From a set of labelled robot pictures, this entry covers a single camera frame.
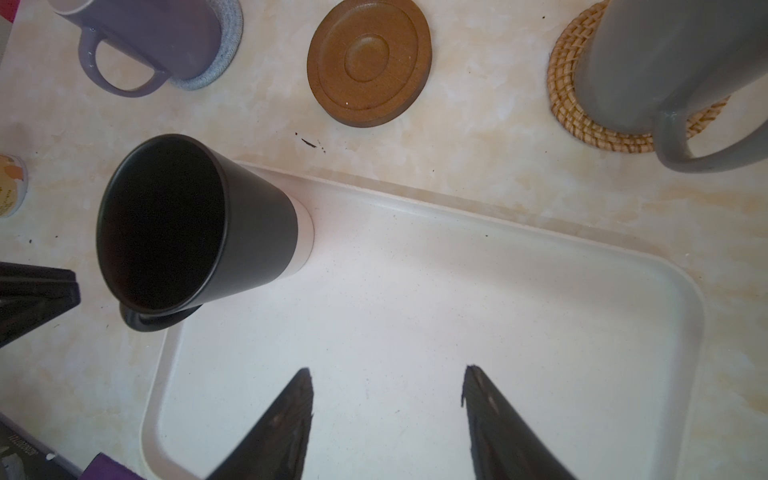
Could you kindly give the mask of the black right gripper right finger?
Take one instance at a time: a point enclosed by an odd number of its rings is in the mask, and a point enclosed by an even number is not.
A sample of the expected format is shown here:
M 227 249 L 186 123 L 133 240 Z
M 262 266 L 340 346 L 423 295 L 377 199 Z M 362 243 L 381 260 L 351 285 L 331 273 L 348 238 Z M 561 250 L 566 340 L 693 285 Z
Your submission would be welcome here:
M 478 479 L 574 477 L 476 365 L 465 370 L 462 405 L 467 410 L 471 456 Z

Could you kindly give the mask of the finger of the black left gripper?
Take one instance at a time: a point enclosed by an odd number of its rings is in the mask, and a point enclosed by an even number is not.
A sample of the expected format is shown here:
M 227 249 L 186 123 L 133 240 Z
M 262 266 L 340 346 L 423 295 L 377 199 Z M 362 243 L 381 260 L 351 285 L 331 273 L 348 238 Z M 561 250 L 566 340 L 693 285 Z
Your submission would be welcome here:
M 1 263 L 1 346 L 80 304 L 71 270 Z

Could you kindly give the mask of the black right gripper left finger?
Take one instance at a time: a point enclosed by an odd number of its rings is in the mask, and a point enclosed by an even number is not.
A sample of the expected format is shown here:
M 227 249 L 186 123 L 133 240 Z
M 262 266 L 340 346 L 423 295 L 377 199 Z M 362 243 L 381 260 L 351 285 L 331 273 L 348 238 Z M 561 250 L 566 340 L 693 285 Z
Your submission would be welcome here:
M 300 369 L 211 479 L 302 477 L 314 390 L 310 370 Z

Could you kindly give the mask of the black mug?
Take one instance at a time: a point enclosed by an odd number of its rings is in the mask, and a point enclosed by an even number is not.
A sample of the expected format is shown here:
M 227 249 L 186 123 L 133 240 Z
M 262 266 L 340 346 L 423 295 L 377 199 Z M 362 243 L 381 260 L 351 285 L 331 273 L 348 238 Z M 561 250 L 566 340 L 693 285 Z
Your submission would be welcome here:
M 203 304 L 298 272 L 314 244 L 293 196 L 196 139 L 151 138 L 117 168 L 96 250 L 125 324 L 155 332 Z

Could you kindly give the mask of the lavender mug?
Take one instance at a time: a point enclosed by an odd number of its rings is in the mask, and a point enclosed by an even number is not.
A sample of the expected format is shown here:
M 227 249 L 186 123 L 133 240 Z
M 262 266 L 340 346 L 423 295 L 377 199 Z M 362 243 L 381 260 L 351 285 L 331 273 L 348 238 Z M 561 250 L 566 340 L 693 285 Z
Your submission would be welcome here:
M 86 76 L 126 98 L 149 95 L 172 78 L 189 80 L 203 74 L 214 62 L 223 36 L 207 1 L 59 0 L 50 5 L 80 28 L 78 59 Z M 152 77 L 133 89 L 111 84 L 97 64 L 103 42 L 152 69 Z

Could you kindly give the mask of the round grey coaster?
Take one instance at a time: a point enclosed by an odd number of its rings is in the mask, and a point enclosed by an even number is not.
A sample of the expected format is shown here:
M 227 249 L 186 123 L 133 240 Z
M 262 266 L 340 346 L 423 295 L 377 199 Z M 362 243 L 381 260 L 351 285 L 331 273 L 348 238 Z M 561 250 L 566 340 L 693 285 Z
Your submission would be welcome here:
M 221 42 L 211 65 L 197 77 L 181 80 L 172 78 L 170 83 L 182 90 L 194 91 L 215 82 L 232 63 L 244 30 L 244 15 L 239 0 L 207 0 L 221 27 Z

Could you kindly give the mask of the round woven rattan coaster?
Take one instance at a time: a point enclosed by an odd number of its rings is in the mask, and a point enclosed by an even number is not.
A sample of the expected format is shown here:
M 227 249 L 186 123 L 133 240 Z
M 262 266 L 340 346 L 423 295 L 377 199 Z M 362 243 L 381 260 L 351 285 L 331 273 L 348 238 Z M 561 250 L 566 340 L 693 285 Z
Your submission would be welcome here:
M 729 1 L 600 1 L 557 39 L 547 67 L 550 109 L 578 140 L 622 153 L 656 150 L 653 123 L 678 111 L 700 134 L 729 95 L 716 77 L 741 10 Z

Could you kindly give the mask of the round brown wooden coaster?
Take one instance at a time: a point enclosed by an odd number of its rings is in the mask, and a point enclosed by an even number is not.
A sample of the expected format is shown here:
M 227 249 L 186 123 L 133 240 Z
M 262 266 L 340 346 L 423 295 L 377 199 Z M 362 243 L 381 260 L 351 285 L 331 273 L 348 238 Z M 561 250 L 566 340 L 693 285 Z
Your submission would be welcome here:
M 307 76 L 320 106 L 351 127 L 383 125 L 404 113 L 432 65 L 428 22 L 413 1 L 342 1 L 316 29 Z

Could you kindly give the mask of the grey mug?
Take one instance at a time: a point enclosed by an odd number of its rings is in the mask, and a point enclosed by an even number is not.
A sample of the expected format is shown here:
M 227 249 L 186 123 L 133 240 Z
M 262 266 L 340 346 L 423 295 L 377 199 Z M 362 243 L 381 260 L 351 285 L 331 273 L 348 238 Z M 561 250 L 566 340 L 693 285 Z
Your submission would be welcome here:
M 766 73 L 764 1 L 612 1 L 578 62 L 574 87 L 597 124 L 650 134 L 667 168 L 714 173 L 766 159 L 767 127 L 696 157 L 688 118 Z

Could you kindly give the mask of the light grey tray mat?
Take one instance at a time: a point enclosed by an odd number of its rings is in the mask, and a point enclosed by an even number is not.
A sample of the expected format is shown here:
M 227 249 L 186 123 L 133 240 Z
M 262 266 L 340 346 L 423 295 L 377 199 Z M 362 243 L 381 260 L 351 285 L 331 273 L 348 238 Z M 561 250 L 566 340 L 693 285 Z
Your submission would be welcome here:
M 202 479 L 301 368 L 308 479 L 470 479 L 481 367 L 580 479 L 678 475 L 705 309 L 654 255 L 330 180 L 261 170 L 312 216 L 292 276 L 168 329 L 141 446 Z

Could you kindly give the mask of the purple Fox's berries candy bag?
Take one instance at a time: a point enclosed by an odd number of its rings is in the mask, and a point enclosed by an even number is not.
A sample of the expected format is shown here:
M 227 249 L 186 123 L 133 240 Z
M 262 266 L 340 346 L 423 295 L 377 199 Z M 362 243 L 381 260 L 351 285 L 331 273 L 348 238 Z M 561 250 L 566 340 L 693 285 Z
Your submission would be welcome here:
M 1 415 L 1 480 L 140 480 L 141 476 L 104 453 L 81 469 Z

